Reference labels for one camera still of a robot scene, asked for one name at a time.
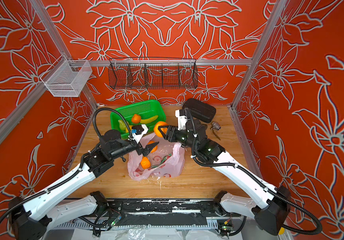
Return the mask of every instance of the green basket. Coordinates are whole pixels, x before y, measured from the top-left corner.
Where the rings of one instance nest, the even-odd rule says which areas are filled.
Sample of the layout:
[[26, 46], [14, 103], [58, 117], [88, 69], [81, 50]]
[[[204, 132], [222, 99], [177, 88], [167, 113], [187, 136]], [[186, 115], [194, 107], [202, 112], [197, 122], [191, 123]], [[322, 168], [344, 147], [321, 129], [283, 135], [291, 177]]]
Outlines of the green basket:
[[[153, 128], [155, 127], [157, 122], [165, 122], [166, 120], [165, 113], [161, 108], [160, 103], [156, 100], [147, 100], [140, 103], [134, 103], [124, 107], [116, 108], [116, 110], [123, 115], [123, 117], [126, 119], [126, 121], [128, 121], [130, 125], [140, 125], [140, 123], [133, 124], [131, 122], [132, 116], [135, 113], [139, 114], [141, 116], [141, 119], [147, 119], [158, 115], [159, 117], [155, 121], [146, 124], [146, 126], [148, 127], [147, 133], [153, 132]], [[121, 133], [122, 139], [127, 139], [129, 134], [125, 131], [120, 130], [118, 122], [119, 119], [121, 118], [116, 113], [111, 113], [111, 127], [112, 129], [116, 129]]]

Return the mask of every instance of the wooden tabletop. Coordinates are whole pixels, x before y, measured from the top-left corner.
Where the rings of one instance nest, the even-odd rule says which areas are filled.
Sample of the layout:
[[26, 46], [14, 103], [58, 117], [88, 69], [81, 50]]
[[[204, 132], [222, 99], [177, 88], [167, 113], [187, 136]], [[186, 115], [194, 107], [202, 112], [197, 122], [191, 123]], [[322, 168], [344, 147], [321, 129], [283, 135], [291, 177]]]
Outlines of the wooden tabletop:
[[[181, 106], [163, 106], [167, 123], [177, 126], [175, 110]], [[223, 146], [239, 163], [248, 167], [238, 141], [235, 128], [229, 110], [226, 106], [216, 107], [217, 112], [213, 121], [217, 121], [221, 129], [217, 135], [218, 140], [208, 124], [208, 138]], [[96, 122], [101, 133], [111, 129], [111, 112], [102, 111], [98, 114]], [[80, 157], [88, 150], [92, 150], [98, 143], [99, 138], [90, 125], [88, 132], [72, 164], [72, 169], [80, 162]], [[185, 152], [185, 164], [180, 176], [175, 178], [149, 177], [146, 180], [135, 181], [128, 175], [127, 163], [121, 159], [114, 161], [114, 166], [103, 173], [92, 182], [82, 186], [69, 197], [85, 197], [93, 191], [100, 191], [106, 198], [214, 198], [219, 191], [226, 190], [234, 195], [248, 197], [248, 195], [220, 172], [197, 165], [191, 158], [190, 149]]]

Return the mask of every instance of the red wall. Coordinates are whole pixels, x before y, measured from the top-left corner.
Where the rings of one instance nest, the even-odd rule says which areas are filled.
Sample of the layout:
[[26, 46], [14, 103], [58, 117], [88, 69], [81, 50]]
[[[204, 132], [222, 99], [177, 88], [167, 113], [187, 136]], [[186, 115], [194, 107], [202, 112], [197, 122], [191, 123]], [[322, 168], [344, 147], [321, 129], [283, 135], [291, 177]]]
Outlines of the red wall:
[[[238, 105], [264, 179], [344, 239], [344, 1], [289, 1]], [[313, 229], [298, 211], [289, 224]]]
[[[0, 1], [0, 123], [60, 56], [29, 1]], [[92, 113], [86, 97], [45, 92], [0, 145], [0, 215], [67, 170]], [[0, 239], [13, 239], [4, 221]]]
[[[274, 0], [228, 1], [43, 0], [74, 59], [109, 60], [147, 56], [251, 58]], [[108, 71], [94, 68], [89, 88], [98, 103], [128, 104], [158, 99], [180, 104], [198, 98], [228, 104], [246, 66], [199, 68], [196, 90], [113, 90]]]

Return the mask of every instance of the white wire basket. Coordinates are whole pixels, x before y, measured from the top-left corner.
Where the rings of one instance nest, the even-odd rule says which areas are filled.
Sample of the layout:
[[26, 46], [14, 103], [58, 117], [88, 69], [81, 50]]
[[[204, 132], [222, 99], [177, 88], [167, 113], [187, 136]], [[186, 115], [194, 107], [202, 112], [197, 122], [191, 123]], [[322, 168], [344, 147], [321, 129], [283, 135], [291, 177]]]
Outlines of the white wire basket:
[[78, 97], [92, 74], [91, 65], [85, 61], [79, 71], [73, 71], [68, 61], [59, 62], [59, 67], [46, 80], [44, 85], [55, 97]]

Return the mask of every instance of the plastic bag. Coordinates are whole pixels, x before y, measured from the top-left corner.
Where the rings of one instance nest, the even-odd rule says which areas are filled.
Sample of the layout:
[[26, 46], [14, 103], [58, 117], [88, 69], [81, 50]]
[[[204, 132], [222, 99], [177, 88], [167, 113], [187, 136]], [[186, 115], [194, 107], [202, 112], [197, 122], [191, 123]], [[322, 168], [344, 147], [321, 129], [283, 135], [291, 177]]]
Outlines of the plastic bag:
[[[155, 133], [151, 133], [142, 137], [140, 144], [145, 147], [149, 141], [159, 142], [157, 150], [150, 153], [147, 157], [151, 163], [149, 169], [139, 169], [139, 164], [143, 155], [138, 155], [136, 151], [129, 153], [128, 173], [129, 176], [136, 181], [147, 179], [150, 175], [156, 177], [177, 177], [181, 174], [184, 166], [184, 148], [181, 143], [168, 142], [162, 137], [157, 137]], [[162, 159], [168, 158], [164, 163], [160, 164]]]

